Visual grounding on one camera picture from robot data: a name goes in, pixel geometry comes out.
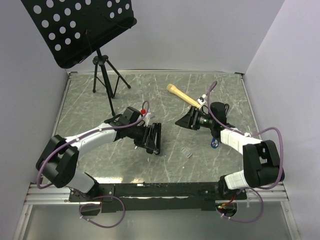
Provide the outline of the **black stapler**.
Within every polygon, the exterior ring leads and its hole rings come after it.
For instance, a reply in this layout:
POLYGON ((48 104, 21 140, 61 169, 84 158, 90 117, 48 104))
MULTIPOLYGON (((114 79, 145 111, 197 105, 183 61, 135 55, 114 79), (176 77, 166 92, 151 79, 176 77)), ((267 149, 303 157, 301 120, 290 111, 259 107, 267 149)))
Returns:
POLYGON ((156 135, 156 139, 155 140, 150 140, 154 141, 155 145, 156 145, 156 151, 154 152, 155 155, 159 155, 161 153, 161 130, 162 130, 162 124, 161 123, 157 123, 157 135, 156 135))

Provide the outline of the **grey staple strip block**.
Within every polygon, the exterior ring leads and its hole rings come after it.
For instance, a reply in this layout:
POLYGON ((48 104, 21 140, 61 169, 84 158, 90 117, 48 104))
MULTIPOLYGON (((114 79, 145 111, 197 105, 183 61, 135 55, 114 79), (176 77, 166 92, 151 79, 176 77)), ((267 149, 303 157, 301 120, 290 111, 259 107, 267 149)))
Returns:
POLYGON ((192 153, 185 147, 183 147, 180 152, 188 159, 192 156, 192 153))

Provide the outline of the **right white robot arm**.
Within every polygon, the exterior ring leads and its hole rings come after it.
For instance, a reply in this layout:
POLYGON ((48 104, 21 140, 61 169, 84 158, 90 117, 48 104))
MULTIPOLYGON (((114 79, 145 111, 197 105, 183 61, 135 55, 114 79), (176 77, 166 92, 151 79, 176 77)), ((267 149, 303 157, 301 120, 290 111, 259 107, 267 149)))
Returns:
POLYGON ((219 195, 230 199, 236 190, 242 188, 261 188, 282 182, 285 172, 276 144, 272 140, 262 141, 238 133, 237 128, 227 123, 228 109, 228 104, 213 102, 210 104, 213 115, 210 115, 192 106, 185 116, 175 122, 179 127, 194 131, 207 128, 214 140, 242 155, 243 170, 220 177, 219 195))

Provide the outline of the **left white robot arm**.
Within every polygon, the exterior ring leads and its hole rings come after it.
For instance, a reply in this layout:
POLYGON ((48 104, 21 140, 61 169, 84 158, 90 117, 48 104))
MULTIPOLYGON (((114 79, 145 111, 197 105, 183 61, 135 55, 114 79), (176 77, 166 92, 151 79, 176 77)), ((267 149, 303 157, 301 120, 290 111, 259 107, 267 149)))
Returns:
POLYGON ((95 200, 101 190, 96 179, 77 170, 81 156, 92 150, 123 138, 130 138, 138 148, 148 154, 161 152, 161 123, 149 124, 147 109, 127 107, 122 114, 105 120, 99 126, 70 137, 54 135, 40 155, 35 168, 37 178, 46 177, 56 188, 69 187, 77 190, 87 201, 95 200))

